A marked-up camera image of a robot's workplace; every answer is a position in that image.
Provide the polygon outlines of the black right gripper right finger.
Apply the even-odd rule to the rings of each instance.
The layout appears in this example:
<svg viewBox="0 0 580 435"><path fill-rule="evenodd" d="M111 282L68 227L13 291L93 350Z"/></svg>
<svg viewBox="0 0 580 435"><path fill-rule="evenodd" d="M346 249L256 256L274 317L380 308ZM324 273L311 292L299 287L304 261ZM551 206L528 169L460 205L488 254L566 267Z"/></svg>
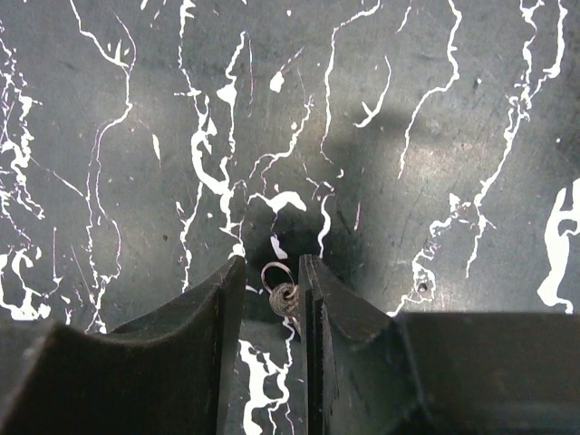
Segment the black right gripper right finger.
<svg viewBox="0 0 580 435"><path fill-rule="evenodd" d="M313 255L299 263L308 434L576 434L579 319L388 316Z"/></svg>

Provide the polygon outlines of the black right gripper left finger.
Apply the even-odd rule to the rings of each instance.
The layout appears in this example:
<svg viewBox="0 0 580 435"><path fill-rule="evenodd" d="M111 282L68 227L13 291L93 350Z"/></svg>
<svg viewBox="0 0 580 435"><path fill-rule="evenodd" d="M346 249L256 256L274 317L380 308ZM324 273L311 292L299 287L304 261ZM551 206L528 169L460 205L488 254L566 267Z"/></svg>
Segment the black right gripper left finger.
<svg viewBox="0 0 580 435"><path fill-rule="evenodd" d="M1 325L4 434L221 434L245 262L110 333L42 320Z"/></svg>

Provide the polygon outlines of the small silver key bunch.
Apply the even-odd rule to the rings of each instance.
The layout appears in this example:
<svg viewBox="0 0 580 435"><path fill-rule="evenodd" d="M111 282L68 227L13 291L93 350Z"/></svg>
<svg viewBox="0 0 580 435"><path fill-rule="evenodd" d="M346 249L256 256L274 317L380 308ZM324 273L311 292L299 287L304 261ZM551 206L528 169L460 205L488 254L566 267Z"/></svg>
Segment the small silver key bunch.
<svg viewBox="0 0 580 435"><path fill-rule="evenodd" d="M282 270L289 280L271 288L266 281L266 272L270 268ZM301 336L299 285L295 281L291 269L279 261L268 262L261 269L260 279L264 288L269 292L268 303L272 311L280 317L288 318L298 335Z"/></svg>

